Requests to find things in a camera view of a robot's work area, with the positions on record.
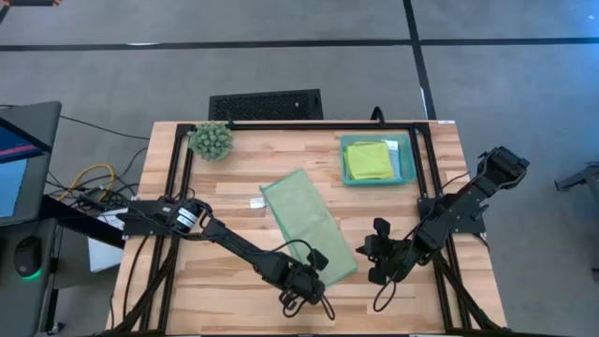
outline monitor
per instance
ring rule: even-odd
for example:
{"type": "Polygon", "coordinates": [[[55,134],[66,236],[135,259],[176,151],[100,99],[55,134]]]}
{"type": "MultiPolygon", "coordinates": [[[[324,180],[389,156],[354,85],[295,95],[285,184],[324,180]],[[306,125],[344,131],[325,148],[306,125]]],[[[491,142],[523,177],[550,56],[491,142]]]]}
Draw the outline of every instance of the monitor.
{"type": "Polygon", "coordinates": [[[0,164],[50,152],[50,146],[0,117],[0,164]]]}

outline small label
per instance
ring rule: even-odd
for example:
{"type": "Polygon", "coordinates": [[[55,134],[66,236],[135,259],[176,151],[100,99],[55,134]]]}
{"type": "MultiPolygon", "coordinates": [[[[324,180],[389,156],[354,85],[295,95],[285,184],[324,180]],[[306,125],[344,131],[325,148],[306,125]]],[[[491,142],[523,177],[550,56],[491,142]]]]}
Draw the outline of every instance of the small label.
{"type": "Polygon", "coordinates": [[[185,216],[186,218],[191,220],[193,223],[195,223],[197,221],[197,216],[195,216],[193,213],[187,211],[185,208],[180,208],[179,214],[185,216]]]}
{"type": "Polygon", "coordinates": [[[387,144],[387,147],[389,148],[390,151],[397,151],[397,149],[399,147],[399,143],[396,140],[383,139],[383,141],[387,144]]]}
{"type": "Polygon", "coordinates": [[[184,217],[182,215],[177,216],[177,221],[179,221],[180,223],[182,223],[190,228],[194,226],[193,222],[191,222],[189,219],[187,219],[186,217],[184,217]]]}
{"type": "Polygon", "coordinates": [[[266,203],[264,202],[264,198],[253,198],[250,199],[250,208],[264,208],[266,203]]]}

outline wooden tabletop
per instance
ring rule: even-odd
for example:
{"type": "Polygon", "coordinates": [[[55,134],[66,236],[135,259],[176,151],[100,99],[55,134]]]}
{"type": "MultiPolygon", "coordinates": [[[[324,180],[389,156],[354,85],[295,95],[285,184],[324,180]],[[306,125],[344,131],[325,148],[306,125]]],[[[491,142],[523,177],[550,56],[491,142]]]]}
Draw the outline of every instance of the wooden tabletop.
{"type": "MultiPolygon", "coordinates": [[[[146,156],[139,194],[157,199],[164,193],[176,122],[155,123],[146,156]]],[[[259,186],[274,183],[295,169],[305,169],[326,201],[350,247],[373,234],[374,217],[391,223],[391,237],[401,238],[418,222],[417,182],[400,186],[346,187],[341,181],[339,138],[349,134],[389,134],[403,131],[260,130],[234,131],[234,150],[220,162],[194,158],[190,187],[196,198],[210,203],[214,214],[232,230],[262,249],[284,242],[270,209],[251,209],[250,199],[261,197],[259,186]]],[[[454,124],[431,122],[431,135],[442,183],[467,168],[454,124]]],[[[423,139],[419,140],[429,191],[432,191],[423,139]]],[[[177,172],[182,176],[184,151],[177,172]]],[[[458,179],[445,192],[468,182],[458,179]]],[[[472,235],[454,235],[463,283],[489,317],[505,325],[504,312],[487,248],[472,235]]],[[[154,238],[141,251],[134,271],[127,311],[135,304],[148,279],[154,238]]],[[[127,241],[114,291],[116,323],[122,320],[124,288],[141,238],[127,241]]],[[[321,305],[305,305],[298,316],[285,318],[280,291],[261,281],[252,267],[218,244],[182,242],[168,317],[168,334],[238,333],[406,333],[440,332],[443,322],[432,263],[416,266],[397,284],[395,299],[382,313],[373,311],[380,286],[368,282],[373,265],[354,254],[358,271],[327,289],[337,318],[330,321],[321,305]]],[[[447,284],[454,325],[459,326],[455,295],[447,284]]],[[[156,293],[151,328],[157,325],[162,289],[156,293]]]]}

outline green towel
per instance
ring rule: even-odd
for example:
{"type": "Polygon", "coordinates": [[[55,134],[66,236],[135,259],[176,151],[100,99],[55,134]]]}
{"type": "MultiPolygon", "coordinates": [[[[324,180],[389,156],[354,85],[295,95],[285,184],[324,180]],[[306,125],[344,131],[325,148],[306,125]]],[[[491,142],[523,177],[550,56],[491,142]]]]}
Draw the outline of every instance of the green towel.
{"type": "MultiPolygon", "coordinates": [[[[285,240],[302,239],[329,260],[327,267],[318,272],[326,286],[335,284],[358,269],[352,250],[303,169],[260,189],[285,240]]],[[[292,243],[290,250],[295,259],[308,263],[309,250],[305,244],[292,243]]]]}
{"type": "Polygon", "coordinates": [[[345,149],[345,163],[353,180],[388,179],[395,176],[384,142],[357,142],[345,149]]]}

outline teal tray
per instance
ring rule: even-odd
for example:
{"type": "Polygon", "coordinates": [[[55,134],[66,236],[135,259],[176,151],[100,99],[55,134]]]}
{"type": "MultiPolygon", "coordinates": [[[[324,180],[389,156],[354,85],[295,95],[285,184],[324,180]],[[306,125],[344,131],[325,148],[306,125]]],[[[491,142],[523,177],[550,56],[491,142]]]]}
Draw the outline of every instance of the teal tray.
{"type": "Polygon", "coordinates": [[[412,146],[410,138],[407,135],[346,135],[341,136],[341,167],[343,183],[346,185],[380,185],[380,184],[400,184],[410,183],[416,178],[416,169],[414,167],[414,157],[412,156],[412,146]],[[353,180],[349,175],[349,170],[345,166],[343,154],[345,148],[357,141],[382,141],[383,139],[395,140],[398,142],[398,158],[400,161],[401,178],[390,179],[367,179],[353,180]]]}

